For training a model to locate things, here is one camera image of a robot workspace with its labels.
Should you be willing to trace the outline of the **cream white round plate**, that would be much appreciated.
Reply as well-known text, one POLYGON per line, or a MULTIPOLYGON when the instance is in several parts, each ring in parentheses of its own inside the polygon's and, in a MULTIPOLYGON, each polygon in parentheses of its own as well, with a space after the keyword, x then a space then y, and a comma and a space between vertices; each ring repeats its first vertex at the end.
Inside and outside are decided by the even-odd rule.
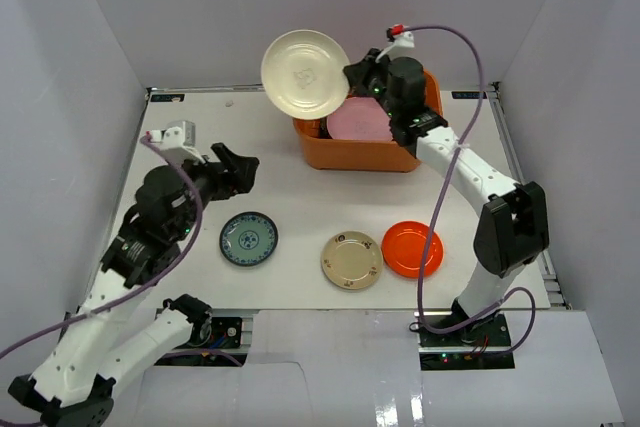
POLYGON ((336 111, 346 100, 349 83, 343 68, 344 49, 314 30, 294 30, 275 39, 261 62, 261 82, 269 100, 283 113, 317 120, 336 111))

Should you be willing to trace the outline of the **blue floral round plate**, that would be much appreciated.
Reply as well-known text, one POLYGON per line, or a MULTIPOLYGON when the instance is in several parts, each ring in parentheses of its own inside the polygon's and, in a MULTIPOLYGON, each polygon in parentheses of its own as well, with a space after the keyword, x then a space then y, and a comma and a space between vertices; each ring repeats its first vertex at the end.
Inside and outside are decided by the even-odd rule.
POLYGON ((248 211, 229 219, 221 229, 222 256, 238 267, 255 267, 271 257, 279 241, 275 222, 267 215, 248 211))

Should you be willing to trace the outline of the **beige round patterned plate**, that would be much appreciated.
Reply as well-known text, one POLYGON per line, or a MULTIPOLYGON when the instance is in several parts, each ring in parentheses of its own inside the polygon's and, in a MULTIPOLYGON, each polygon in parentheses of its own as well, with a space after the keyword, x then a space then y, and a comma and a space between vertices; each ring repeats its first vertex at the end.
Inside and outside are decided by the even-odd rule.
POLYGON ((358 291, 371 287, 381 276, 384 267, 382 251, 369 235, 359 231, 344 231, 325 244, 321 269, 335 286, 358 291))

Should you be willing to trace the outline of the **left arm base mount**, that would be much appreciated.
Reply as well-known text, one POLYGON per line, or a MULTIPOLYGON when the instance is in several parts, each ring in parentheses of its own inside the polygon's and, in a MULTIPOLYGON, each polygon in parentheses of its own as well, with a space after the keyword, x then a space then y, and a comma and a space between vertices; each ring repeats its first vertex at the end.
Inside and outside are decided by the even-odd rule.
POLYGON ((166 357, 186 355, 213 356, 213 351, 239 350, 242 345, 243 319, 232 316, 214 316, 204 321, 182 323, 189 327, 185 342, 172 349, 166 357))

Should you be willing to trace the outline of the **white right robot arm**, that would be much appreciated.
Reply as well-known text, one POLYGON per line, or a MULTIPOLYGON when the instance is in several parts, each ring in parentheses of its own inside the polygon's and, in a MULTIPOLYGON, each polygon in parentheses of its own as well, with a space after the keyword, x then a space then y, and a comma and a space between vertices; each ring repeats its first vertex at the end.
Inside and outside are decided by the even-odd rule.
POLYGON ((464 144, 426 100, 423 66, 410 57, 389 59, 377 49, 344 67, 351 94, 374 99, 387 115, 393 140, 437 171, 478 216, 477 265, 451 313, 422 330, 472 346, 488 332, 485 317, 513 295, 513 282, 549 246, 546 196, 535 183, 502 174, 464 144))

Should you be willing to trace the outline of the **orange round plate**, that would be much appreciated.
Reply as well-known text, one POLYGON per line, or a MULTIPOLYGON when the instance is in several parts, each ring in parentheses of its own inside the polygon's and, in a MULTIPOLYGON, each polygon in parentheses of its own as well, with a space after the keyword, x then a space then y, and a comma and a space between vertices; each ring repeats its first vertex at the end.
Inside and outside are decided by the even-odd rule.
MULTIPOLYGON (((387 266, 402 277, 417 279, 428 234, 429 228, 420 222, 402 221, 392 225, 384 234, 381 247, 387 266)), ((443 258, 444 246, 440 237, 434 233, 424 263, 424 276, 434 274, 440 268, 443 258)))

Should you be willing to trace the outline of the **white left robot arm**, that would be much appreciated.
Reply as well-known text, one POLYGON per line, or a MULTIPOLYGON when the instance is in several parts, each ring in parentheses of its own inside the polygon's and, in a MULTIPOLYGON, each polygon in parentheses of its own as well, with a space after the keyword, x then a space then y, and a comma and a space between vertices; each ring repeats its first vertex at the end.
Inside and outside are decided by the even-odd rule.
POLYGON ((42 426, 101 426, 116 396, 172 349, 201 347, 211 335, 211 307, 188 294, 167 299, 160 315, 123 344, 123 327, 140 303, 195 244, 212 201, 247 194, 259 161, 222 143, 215 161, 189 147, 142 139, 163 165, 151 169, 100 262, 76 314, 52 326, 63 333, 32 373, 16 377, 8 393, 39 414, 42 426))

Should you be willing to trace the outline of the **orange plastic bin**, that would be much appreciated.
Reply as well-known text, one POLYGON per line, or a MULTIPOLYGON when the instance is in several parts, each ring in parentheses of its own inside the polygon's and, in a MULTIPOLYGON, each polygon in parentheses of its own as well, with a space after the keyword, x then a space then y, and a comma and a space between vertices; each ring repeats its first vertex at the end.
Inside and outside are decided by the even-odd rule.
POLYGON ((332 139, 327 131, 326 120, 293 121, 303 156, 315 169, 407 173, 420 165, 418 160, 392 140, 332 139))

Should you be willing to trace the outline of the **pink round plate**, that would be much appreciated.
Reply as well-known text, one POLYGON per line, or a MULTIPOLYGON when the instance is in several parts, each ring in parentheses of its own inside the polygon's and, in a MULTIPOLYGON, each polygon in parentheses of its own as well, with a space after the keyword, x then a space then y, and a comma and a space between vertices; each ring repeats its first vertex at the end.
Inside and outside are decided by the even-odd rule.
POLYGON ((392 140, 389 117, 372 98, 348 98, 326 120, 332 139, 356 141, 392 140))

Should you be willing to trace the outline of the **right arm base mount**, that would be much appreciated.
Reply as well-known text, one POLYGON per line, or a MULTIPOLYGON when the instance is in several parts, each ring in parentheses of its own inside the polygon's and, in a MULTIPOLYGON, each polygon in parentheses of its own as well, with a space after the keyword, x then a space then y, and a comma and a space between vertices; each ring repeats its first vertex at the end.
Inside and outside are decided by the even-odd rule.
POLYGON ((418 352, 428 360, 450 364, 456 361, 475 361, 493 352, 511 347, 511 336, 502 313, 491 314, 471 326, 449 334, 427 331, 418 321, 408 326, 418 337, 418 352))

